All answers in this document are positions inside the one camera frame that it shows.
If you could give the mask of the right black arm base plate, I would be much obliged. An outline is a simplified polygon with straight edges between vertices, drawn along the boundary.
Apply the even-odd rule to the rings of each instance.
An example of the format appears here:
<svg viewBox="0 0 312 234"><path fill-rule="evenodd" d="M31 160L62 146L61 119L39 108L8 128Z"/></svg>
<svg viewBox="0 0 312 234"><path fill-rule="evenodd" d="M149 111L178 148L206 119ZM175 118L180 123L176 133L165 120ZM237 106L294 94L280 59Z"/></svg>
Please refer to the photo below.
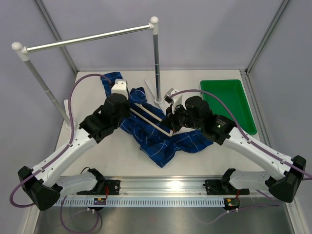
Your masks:
<svg viewBox="0 0 312 234"><path fill-rule="evenodd" d="M222 183L220 179L207 179L203 186L205 186L207 195L249 195L249 189L238 190L234 188L230 183Z"/></svg>

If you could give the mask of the white hanger with metal hook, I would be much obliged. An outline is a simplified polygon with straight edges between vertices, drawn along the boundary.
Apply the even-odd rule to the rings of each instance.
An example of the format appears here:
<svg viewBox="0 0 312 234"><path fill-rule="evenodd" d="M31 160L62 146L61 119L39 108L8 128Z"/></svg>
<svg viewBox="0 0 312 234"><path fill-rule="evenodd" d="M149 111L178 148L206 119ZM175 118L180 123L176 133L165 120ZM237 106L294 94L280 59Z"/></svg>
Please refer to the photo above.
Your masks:
<svg viewBox="0 0 312 234"><path fill-rule="evenodd" d="M155 115L154 113L143 107L141 104L135 103L134 105L135 105L134 108L132 107L130 108L130 111L133 114L135 114L136 116L138 116L139 118L141 118L142 120L153 126L155 129L157 129L164 135L168 137L173 136L174 132L172 130L167 131L164 128L160 127L160 123L162 121L160 117L158 117L157 115Z"/></svg>

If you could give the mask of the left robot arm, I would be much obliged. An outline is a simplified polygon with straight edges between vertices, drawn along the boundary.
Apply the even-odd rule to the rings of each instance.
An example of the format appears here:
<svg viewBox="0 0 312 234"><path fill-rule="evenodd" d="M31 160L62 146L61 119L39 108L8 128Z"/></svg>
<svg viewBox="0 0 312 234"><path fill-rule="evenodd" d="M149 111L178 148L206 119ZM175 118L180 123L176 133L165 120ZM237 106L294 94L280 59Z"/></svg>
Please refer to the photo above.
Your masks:
<svg viewBox="0 0 312 234"><path fill-rule="evenodd" d="M51 208L67 195L98 195L105 190L105 177L97 169L73 176L63 176L63 173L85 152L111 135L129 115L127 96L111 94L84 119L68 143L33 168L23 166L18 171L23 191L40 211Z"/></svg>

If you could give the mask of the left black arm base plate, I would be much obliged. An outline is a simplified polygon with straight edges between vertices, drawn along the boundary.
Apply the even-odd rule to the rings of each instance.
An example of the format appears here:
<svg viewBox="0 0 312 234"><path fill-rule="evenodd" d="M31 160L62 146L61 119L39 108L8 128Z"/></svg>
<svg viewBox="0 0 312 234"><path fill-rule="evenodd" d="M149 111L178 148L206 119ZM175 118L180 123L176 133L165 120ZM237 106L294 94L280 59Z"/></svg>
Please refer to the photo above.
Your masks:
<svg viewBox="0 0 312 234"><path fill-rule="evenodd" d="M98 195L119 195L120 191L120 180L107 179L103 184L100 185Z"/></svg>

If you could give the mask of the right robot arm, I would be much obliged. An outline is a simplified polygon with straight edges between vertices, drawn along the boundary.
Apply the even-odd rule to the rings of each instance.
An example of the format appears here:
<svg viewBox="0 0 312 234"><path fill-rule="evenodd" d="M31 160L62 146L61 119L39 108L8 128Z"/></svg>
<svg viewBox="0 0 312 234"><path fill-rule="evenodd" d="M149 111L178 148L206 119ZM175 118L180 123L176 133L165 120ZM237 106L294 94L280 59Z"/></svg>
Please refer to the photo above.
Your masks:
<svg viewBox="0 0 312 234"><path fill-rule="evenodd" d="M232 149L263 170L240 171L229 168L219 182L206 186L216 193L235 195L243 190L260 190L275 198L291 203L303 180L306 160L301 156L280 154L242 130L231 119L212 112L208 103L199 96L182 102L181 95L168 95L166 118L161 122L173 132L182 127L199 130L209 141Z"/></svg>

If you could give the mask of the blue plaid shirt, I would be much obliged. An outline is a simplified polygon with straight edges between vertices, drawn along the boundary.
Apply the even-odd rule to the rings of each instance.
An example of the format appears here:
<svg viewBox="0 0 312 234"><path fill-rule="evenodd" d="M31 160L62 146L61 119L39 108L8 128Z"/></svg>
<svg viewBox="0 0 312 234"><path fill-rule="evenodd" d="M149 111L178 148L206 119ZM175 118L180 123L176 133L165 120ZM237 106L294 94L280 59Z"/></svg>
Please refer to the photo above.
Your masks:
<svg viewBox="0 0 312 234"><path fill-rule="evenodd" d="M112 86L117 79L123 79L120 72L111 72L100 77L106 96L112 93ZM135 103L151 111L161 119L165 118L162 110L147 102L143 87L132 88L128 91L131 108L135 109ZM178 151L186 153L198 153L213 142L207 140L199 130L184 132L173 136L166 136L154 126L142 120L136 114L124 118L120 124L120 129L132 135L139 144L139 149L143 151L156 165L163 168Z"/></svg>

